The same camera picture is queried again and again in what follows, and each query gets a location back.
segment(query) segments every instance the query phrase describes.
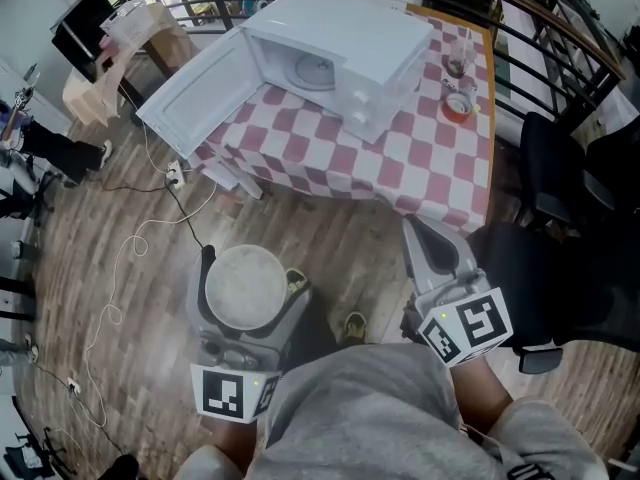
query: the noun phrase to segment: yellow shoe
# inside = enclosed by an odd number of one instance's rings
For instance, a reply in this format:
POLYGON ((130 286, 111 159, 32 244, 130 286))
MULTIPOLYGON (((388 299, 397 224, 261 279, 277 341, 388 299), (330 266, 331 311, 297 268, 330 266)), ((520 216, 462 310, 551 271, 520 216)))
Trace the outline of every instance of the yellow shoe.
POLYGON ((352 311, 344 321, 344 338, 350 342, 367 341, 367 319, 359 311, 352 311))
POLYGON ((286 272, 289 295, 293 295, 307 285, 307 277, 297 268, 289 268, 286 272))

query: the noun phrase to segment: electrical outlet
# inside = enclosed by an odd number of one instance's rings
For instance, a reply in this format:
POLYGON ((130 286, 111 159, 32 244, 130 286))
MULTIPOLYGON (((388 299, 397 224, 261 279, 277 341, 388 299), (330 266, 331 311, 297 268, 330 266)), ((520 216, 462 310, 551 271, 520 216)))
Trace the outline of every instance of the electrical outlet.
POLYGON ((82 393, 82 388, 80 387, 80 384, 78 384, 71 377, 67 377, 67 387, 69 388, 69 391, 73 390, 73 392, 76 395, 79 395, 80 393, 82 393))
POLYGON ((167 179, 169 180, 169 183, 171 183, 172 181, 174 182, 172 186, 176 190, 180 190, 185 186, 184 174, 182 174, 180 162, 178 162, 177 160, 174 162, 169 162, 167 169, 167 179))

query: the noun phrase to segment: cable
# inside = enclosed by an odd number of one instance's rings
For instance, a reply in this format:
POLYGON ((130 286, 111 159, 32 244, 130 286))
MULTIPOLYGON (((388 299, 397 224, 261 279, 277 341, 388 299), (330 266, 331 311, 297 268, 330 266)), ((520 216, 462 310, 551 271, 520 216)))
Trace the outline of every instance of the cable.
POLYGON ((67 431, 66 431, 65 429, 63 429, 62 427, 61 427, 61 428, 56 428, 56 429, 52 430, 51 432, 63 432, 64 434, 66 434, 66 435, 67 435, 67 437, 73 441, 73 444, 75 444, 75 445, 78 447, 78 450, 80 450, 80 453, 82 453, 82 456, 84 457, 84 460, 87 462, 87 465, 91 468, 91 471, 93 471, 93 474, 94 474, 95 476, 98 476, 98 471, 96 470, 96 468, 94 468, 94 467, 91 465, 91 461, 90 461, 90 460, 89 460, 89 458, 87 457, 87 454, 86 454, 86 453, 84 453, 84 450, 82 449, 82 446, 80 446, 80 445, 78 444, 78 441, 76 441, 76 440, 73 438, 73 436, 72 436, 71 434, 69 434, 69 432, 67 432, 67 431))
MULTIPOLYGON (((56 381, 58 381, 59 384, 61 384, 65 391, 67 392, 71 392, 73 393, 73 396, 76 397, 76 400, 78 400, 78 403, 85 408, 87 411, 89 410, 87 408, 87 406, 84 404, 84 402, 82 401, 82 399, 78 396, 78 393, 76 393, 73 389, 69 390, 69 386, 60 378, 58 377, 55 373, 47 370, 46 368, 43 368, 42 366, 40 366, 38 363, 33 363, 33 366, 35 366, 36 368, 38 368, 38 370, 40 370, 41 372, 46 373, 47 375, 50 375, 51 377, 53 377, 56 381)), ((104 434, 104 436, 107 438, 107 440, 113 445, 113 447, 118 450, 118 452, 120 452, 120 455, 124 455, 124 452, 122 451, 122 448, 120 448, 120 446, 118 446, 118 444, 111 439, 111 436, 109 435, 109 433, 103 428, 100 427, 100 430, 102 431, 102 433, 104 434)))
MULTIPOLYGON (((164 187, 167 189, 169 194, 171 194, 171 197, 173 197, 176 200, 176 203, 178 203, 178 208, 180 208, 180 211, 182 212, 182 215, 184 215, 186 217, 187 216, 187 212, 184 211, 184 208, 180 204, 180 201, 178 200, 178 197, 173 193, 173 191, 171 190, 171 186, 166 182, 166 180, 164 182, 164 187)), ((202 242, 200 240, 198 240, 198 237, 196 236, 196 232, 193 229, 193 226, 191 225, 191 220, 190 219, 187 219, 187 224, 189 225, 189 229, 191 229, 191 234, 193 235, 193 239, 198 243, 198 245, 200 246, 200 249, 204 249, 204 245, 202 245, 202 242)))
POLYGON ((152 192, 160 192, 161 190, 164 190, 165 187, 157 187, 157 188, 150 188, 150 189, 144 189, 144 188, 136 188, 136 187, 132 187, 130 185, 124 184, 120 187, 112 187, 112 188, 108 188, 104 186, 104 181, 102 179, 92 179, 92 178, 87 178, 87 181, 91 181, 93 183, 100 183, 100 186, 102 187, 102 190, 104 190, 105 192, 115 192, 116 190, 132 190, 134 192, 141 192, 143 194, 150 194, 152 192))
POLYGON ((67 383, 64 382, 60 377, 58 377, 55 373, 50 372, 49 370, 44 369, 42 366, 40 366, 38 363, 32 363, 33 366, 35 366, 38 370, 40 370, 41 372, 46 373, 47 375, 51 375, 54 379, 56 379, 60 384, 62 384, 64 386, 64 389, 66 391, 69 390, 69 386, 67 386, 67 383))
MULTIPOLYGON (((129 96, 129 93, 124 89, 124 87, 120 86, 120 88, 122 89, 122 92, 124 92, 127 95, 127 98, 129 98, 129 103, 131 103, 131 106, 136 110, 140 110, 136 106, 136 104, 133 102, 133 99, 131 98, 131 96, 129 96)), ((149 162, 151 162, 151 165, 153 165, 153 168, 156 171, 166 176, 168 174, 167 171, 163 171, 162 169, 160 169, 153 161, 153 158, 151 158, 151 153, 149 153, 149 136, 147 135, 147 125, 144 124, 144 121, 142 121, 142 119, 140 121, 142 122, 142 131, 144 132, 144 149, 147 151, 147 157, 149 158, 149 162)))
POLYGON ((73 406, 73 402, 71 401, 71 391, 69 391, 69 393, 67 395, 67 401, 69 402, 69 406, 71 407, 71 410, 73 411, 73 414, 76 415, 76 419, 78 420, 78 423, 80 423, 80 426, 82 427, 82 431, 84 432, 84 435, 87 436, 87 439, 91 443, 91 446, 93 446, 93 450, 96 452, 96 457, 98 459, 100 459, 103 462, 103 465, 104 465, 104 459, 102 458, 102 455, 100 455, 100 452, 98 451, 98 447, 96 446, 96 444, 91 439, 91 436, 89 435, 89 431, 87 430, 87 427, 85 427, 84 423, 82 423, 82 419, 80 418, 80 415, 77 413, 76 408, 73 406))
POLYGON ((113 265, 113 283, 111 287, 111 295, 109 296, 109 302, 102 308, 102 311, 100 312, 100 318, 98 319, 98 327, 96 328, 96 332, 93 336, 93 340, 91 341, 91 344, 84 351, 84 363, 87 369, 87 376, 89 377, 89 380, 91 381, 91 385, 93 386, 93 389, 96 391, 98 395, 98 399, 100 400, 100 409, 102 411, 102 422, 101 423, 98 422, 97 419, 93 417, 91 412, 85 406, 82 407, 82 410, 84 411, 84 414, 87 417, 87 419, 96 427, 103 428, 107 424, 107 412, 104 408, 104 400, 102 398, 102 393, 100 393, 100 389, 98 388, 96 381, 91 375, 91 368, 89 363, 89 352, 91 352, 91 349, 95 347, 98 341, 98 336, 100 335, 100 329, 102 328, 102 320, 104 319, 105 313, 108 313, 109 321, 116 327, 122 324, 122 321, 124 319, 122 310, 113 303, 113 298, 115 297, 116 288, 117 288, 116 279, 118 274, 118 260, 120 259, 120 255, 122 254, 124 246, 127 245, 127 242, 129 242, 129 240, 133 240, 133 252, 137 257, 142 258, 147 254, 147 252, 149 252, 149 242, 147 241, 146 238, 140 235, 140 231, 144 226, 151 223, 174 225, 174 224, 181 224, 182 222, 189 220, 191 217, 196 215, 200 210, 202 210, 207 205, 207 203, 209 203, 209 201, 211 201, 214 194, 216 193, 217 188, 218 188, 218 184, 216 183, 216 185, 213 187, 213 191, 211 192, 211 195, 206 199, 204 203, 200 205, 200 207, 196 211, 192 212, 191 214, 185 215, 184 217, 176 221, 166 221, 166 220, 158 220, 158 219, 145 220, 142 224, 138 226, 138 229, 136 229, 136 232, 133 235, 129 236, 124 242, 122 242, 122 245, 118 250, 118 254, 116 255, 116 261, 113 265), (144 244, 145 248, 142 252, 138 251, 137 240, 141 240, 144 244))
MULTIPOLYGON (((82 401, 82 399, 78 396, 78 393, 76 393, 75 391, 73 391, 73 396, 76 397, 76 400, 78 401, 78 403, 87 411, 91 412, 89 410, 89 408, 84 405, 84 402, 82 401)), ((118 450, 118 452, 120 453, 120 455, 124 455, 125 453, 122 451, 122 448, 120 448, 120 446, 118 446, 118 443, 116 443, 113 439, 111 439, 111 436, 109 435, 109 433, 104 429, 104 427, 99 427, 100 430, 102 431, 102 433, 104 434, 104 437, 107 438, 107 440, 113 445, 113 447, 118 450)))

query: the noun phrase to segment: checkered tablecloth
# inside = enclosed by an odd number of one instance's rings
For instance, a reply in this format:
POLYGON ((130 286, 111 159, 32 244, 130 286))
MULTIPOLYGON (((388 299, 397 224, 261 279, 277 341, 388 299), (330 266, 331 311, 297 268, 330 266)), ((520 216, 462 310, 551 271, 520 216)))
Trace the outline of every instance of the checkered tablecloth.
POLYGON ((423 78, 375 144, 346 133, 335 114, 265 84, 195 151, 191 166, 203 169, 222 160, 306 194, 376 198, 401 213, 436 218, 465 234, 474 231, 487 211, 493 141, 483 35, 471 34, 478 55, 465 75, 478 86, 480 110, 456 124, 442 113, 442 80, 457 84, 442 62, 449 44, 467 29, 418 17, 435 28, 423 78))

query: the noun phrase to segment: white microwave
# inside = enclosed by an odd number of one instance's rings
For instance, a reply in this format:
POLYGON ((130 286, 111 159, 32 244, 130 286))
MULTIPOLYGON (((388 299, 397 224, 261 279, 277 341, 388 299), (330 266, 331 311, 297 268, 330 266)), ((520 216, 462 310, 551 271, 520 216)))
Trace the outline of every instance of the white microwave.
POLYGON ((276 0, 202 50, 137 114, 186 158, 268 82, 373 143, 415 91, 432 30, 362 0, 276 0))

